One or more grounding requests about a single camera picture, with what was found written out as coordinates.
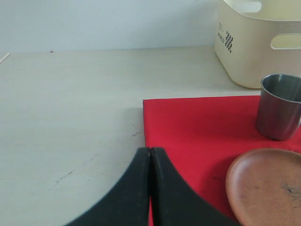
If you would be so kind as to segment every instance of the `cup rim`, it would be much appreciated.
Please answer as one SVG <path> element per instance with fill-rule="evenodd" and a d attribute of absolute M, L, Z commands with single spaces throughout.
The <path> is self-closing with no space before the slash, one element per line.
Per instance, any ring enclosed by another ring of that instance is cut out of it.
<path fill-rule="evenodd" d="M 262 88 L 264 91 L 266 91 L 268 94 L 270 94 L 271 96 L 273 96 L 273 97 L 275 97 L 275 98 L 277 98 L 277 99 L 280 99 L 280 100 L 283 100 L 283 101 L 286 101 L 286 102 L 290 102 L 290 103 L 294 103 L 294 104 L 301 104 L 301 101 L 287 100 L 287 99 L 278 97 L 278 96 L 276 96 L 275 94 L 272 94 L 271 92 L 269 92 L 269 91 L 264 87 L 263 81 L 264 81 L 265 79 L 267 79 L 268 77 L 275 76 L 275 75 L 277 75 L 277 76 L 279 76 L 279 75 L 284 75 L 284 76 L 293 77 L 293 78 L 297 78 L 297 79 L 300 79 L 300 80 L 301 80 L 301 77 L 299 77 L 299 76 L 290 75 L 290 74 L 284 74 L 284 73 L 275 73 L 275 74 L 267 75 L 267 76 L 265 76 L 264 78 L 261 79 L 261 82 L 260 82 L 261 88 Z"/>

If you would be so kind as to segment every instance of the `white wall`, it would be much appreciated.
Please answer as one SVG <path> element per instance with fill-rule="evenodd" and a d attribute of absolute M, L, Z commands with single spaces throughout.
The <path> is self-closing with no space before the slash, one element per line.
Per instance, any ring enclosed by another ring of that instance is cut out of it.
<path fill-rule="evenodd" d="M 214 42 L 217 0 L 0 0 L 0 52 Z"/>

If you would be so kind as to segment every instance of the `basket handle hole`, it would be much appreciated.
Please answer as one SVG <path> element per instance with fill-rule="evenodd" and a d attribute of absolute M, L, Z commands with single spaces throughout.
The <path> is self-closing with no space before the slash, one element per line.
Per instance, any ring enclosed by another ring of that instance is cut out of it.
<path fill-rule="evenodd" d="M 239 13 L 258 13 L 262 8 L 262 3 L 259 1 L 236 2 L 232 7 Z"/>
<path fill-rule="evenodd" d="M 273 49 L 301 49 L 301 34 L 280 34 L 272 39 Z"/>

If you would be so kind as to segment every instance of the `checkered logo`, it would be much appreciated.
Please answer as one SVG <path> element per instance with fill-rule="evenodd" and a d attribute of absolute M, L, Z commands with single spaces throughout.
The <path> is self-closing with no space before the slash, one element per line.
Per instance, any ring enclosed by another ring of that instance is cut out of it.
<path fill-rule="evenodd" d="M 231 34 L 227 31 L 227 36 L 226 36 L 226 41 L 225 41 L 225 46 L 228 49 L 230 53 L 232 53 L 232 42 L 233 42 L 233 37 Z"/>

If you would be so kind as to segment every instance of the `red cloth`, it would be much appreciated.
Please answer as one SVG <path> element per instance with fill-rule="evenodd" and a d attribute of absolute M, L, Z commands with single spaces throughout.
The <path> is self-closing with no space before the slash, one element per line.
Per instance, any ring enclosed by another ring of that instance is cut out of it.
<path fill-rule="evenodd" d="M 235 219 L 225 192 L 233 160 L 261 147 L 301 151 L 301 130 L 288 141 L 273 141 L 257 132 L 258 103 L 259 96 L 144 100 L 146 146 L 165 148 L 192 189 Z"/>

